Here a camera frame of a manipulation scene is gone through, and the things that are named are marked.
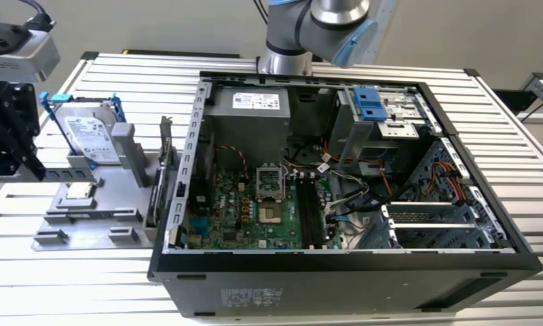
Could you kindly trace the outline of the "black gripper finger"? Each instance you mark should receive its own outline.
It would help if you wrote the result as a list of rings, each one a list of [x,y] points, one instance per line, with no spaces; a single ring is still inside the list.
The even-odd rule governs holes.
[[[41,181],[45,168],[36,156],[35,138],[40,134],[36,90],[32,84],[7,84],[8,147],[15,159]]]

